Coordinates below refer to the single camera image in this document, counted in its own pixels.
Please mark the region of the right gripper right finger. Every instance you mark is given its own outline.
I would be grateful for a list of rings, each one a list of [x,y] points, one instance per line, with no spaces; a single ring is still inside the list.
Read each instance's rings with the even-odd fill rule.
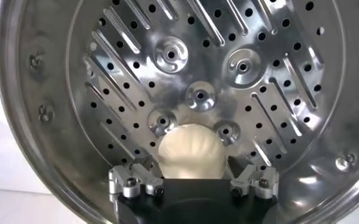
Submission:
[[[229,156],[232,173],[230,193],[234,198],[254,194],[257,198],[278,198],[279,173],[274,167],[259,168],[248,159]]]

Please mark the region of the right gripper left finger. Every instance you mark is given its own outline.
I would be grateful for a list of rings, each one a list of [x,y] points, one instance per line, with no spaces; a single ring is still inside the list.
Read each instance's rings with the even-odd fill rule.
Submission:
[[[114,198],[137,198],[141,194],[159,198],[164,194],[161,172],[153,159],[144,159],[120,164],[108,172],[108,196]]]

